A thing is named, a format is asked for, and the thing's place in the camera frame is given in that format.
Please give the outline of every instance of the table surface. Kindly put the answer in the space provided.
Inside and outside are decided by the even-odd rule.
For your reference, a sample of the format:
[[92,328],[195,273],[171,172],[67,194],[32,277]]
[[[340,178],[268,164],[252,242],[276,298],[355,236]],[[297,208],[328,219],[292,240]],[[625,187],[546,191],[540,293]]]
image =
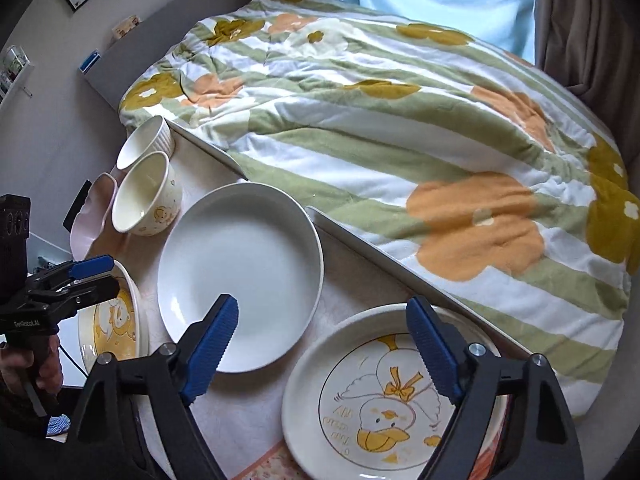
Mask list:
[[[171,164],[184,187],[181,216],[207,192],[239,179],[203,150],[180,135],[176,137]],[[160,316],[156,286],[160,255],[171,228],[153,237],[129,236],[115,255],[140,289],[150,352],[171,340]],[[284,387],[305,349],[353,314],[406,301],[411,295],[403,284],[331,236],[319,231],[319,237],[324,253],[324,284],[318,309],[302,339],[285,356],[265,368],[244,374],[217,374],[207,393],[191,406],[205,441],[229,478],[241,478],[245,469],[280,445]],[[140,400],[139,408],[149,451],[173,476],[148,398]]]

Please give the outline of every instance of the duck illustration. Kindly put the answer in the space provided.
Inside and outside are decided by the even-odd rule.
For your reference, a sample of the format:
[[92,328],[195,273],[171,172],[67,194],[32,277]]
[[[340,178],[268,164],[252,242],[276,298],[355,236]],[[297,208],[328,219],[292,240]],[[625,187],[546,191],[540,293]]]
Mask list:
[[442,404],[420,353],[411,348],[408,335],[388,335],[377,341],[384,346],[360,365],[360,370],[369,373],[351,381],[336,397],[364,400],[358,445],[369,452],[386,452],[415,434],[426,446],[437,446],[440,437],[434,432]]

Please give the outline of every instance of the large white plate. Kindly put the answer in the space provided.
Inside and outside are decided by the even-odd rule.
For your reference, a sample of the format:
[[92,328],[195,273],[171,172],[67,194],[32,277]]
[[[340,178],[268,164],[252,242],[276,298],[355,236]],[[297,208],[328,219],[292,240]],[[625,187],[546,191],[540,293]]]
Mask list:
[[[415,480],[454,408],[434,389],[408,334],[406,304],[350,317],[317,341],[292,371],[282,427],[298,464],[316,480]],[[477,326],[436,307],[468,342],[498,350]],[[507,399],[498,397],[481,453],[498,435]]]
[[177,342],[220,294],[238,300],[238,328],[218,371],[246,372],[284,355],[318,305],[324,267],[318,234],[286,193],[242,182],[205,195],[162,250],[158,302]]

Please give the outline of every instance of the bed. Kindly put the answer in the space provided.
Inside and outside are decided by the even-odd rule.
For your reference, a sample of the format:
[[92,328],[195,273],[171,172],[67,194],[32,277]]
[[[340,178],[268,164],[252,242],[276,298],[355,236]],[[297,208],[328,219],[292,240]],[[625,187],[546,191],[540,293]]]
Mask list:
[[460,31],[336,0],[207,5],[170,4],[88,73],[127,129],[164,116],[545,353],[602,478],[640,420],[612,402],[640,382],[640,202],[604,124]]

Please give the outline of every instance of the metal screw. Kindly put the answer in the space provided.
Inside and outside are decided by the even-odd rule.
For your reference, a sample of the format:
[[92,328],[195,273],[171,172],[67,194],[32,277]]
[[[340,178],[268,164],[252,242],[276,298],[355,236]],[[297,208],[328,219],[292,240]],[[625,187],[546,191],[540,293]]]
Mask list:
[[546,357],[544,357],[542,354],[533,354],[531,356],[531,360],[536,366],[546,366],[546,364],[548,363]]
[[176,347],[176,345],[174,343],[164,343],[160,347],[160,354],[161,355],[173,355],[175,353],[176,348],[177,347]]
[[103,352],[100,355],[98,355],[98,364],[108,365],[111,362],[112,357],[113,355],[111,355],[111,352]]
[[476,357],[480,357],[486,354],[486,348],[480,343],[471,343],[469,345],[469,351]]

